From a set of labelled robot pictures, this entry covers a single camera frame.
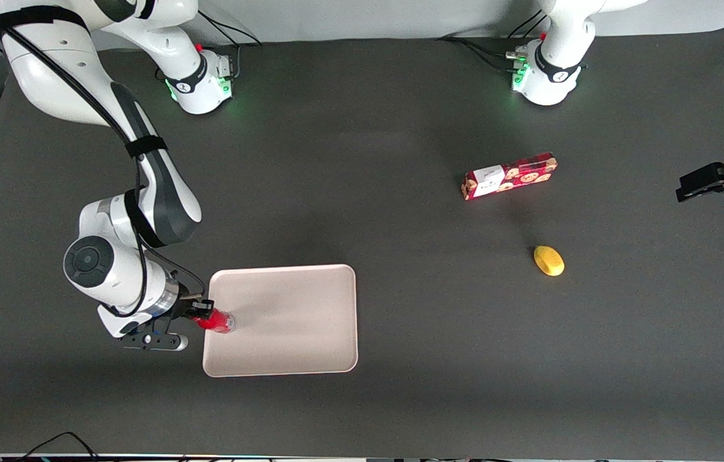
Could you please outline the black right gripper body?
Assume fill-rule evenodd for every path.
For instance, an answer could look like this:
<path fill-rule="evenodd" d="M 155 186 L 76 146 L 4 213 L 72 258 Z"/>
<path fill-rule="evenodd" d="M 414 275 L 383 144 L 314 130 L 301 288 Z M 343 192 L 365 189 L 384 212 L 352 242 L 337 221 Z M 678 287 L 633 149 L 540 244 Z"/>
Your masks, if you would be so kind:
<path fill-rule="evenodd" d="M 183 296 L 173 304 L 172 308 L 166 312 L 166 330 L 169 330 L 171 323 L 179 318 L 184 318 L 184 313 L 194 312 L 192 310 L 192 301 L 200 300 L 199 296 Z"/>

